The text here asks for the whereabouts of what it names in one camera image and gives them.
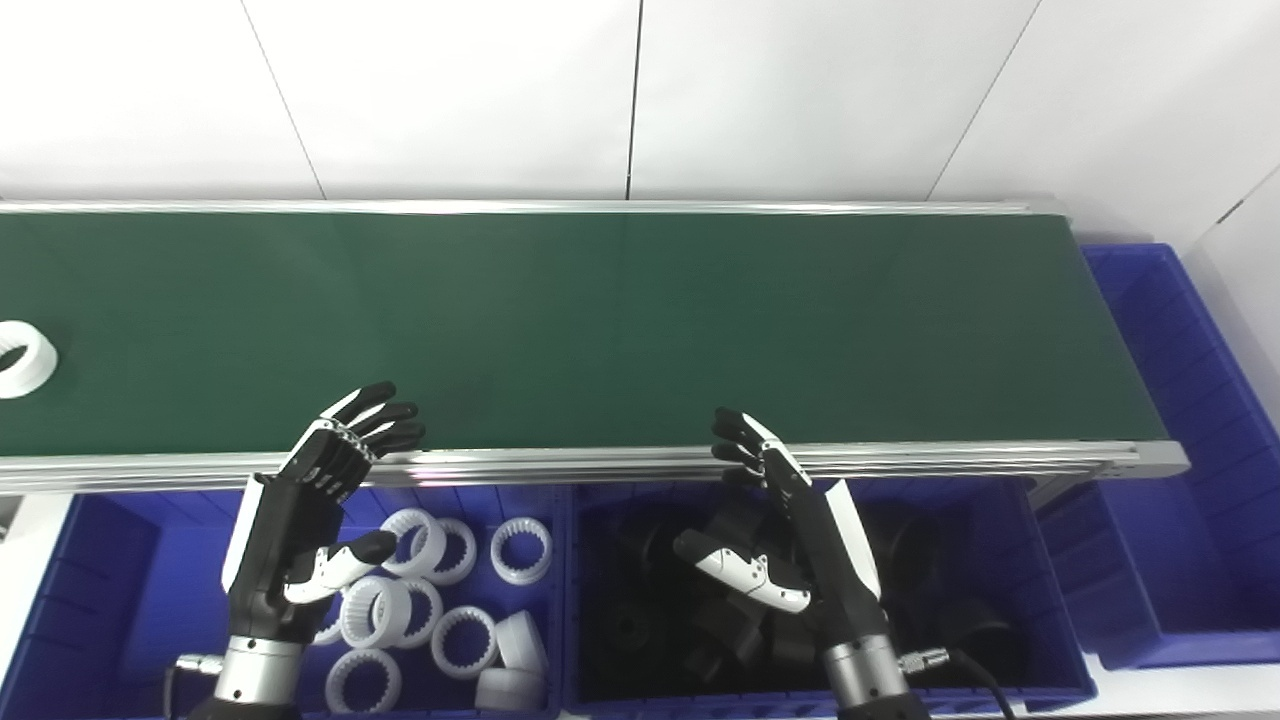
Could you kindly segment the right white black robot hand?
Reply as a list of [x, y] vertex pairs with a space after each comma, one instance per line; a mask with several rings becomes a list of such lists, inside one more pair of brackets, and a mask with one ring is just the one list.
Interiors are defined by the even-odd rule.
[[890, 647], [890, 625], [876, 592], [858, 571], [844, 521], [788, 446], [754, 416], [718, 407], [712, 454], [730, 462], [724, 480], [762, 486], [788, 521], [805, 565], [774, 561], [696, 529], [673, 542], [676, 556], [721, 584], [767, 607], [810, 614], [820, 647]]

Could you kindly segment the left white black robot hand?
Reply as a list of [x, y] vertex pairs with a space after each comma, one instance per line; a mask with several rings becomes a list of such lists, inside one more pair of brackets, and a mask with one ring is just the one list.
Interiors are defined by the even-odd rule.
[[275, 471], [251, 477], [221, 578], [234, 647], [311, 644], [333, 596], [396, 552], [389, 530], [338, 536], [375, 461], [419, 447], [417, 413], [389, 380], [357, 388], [307, 425]]

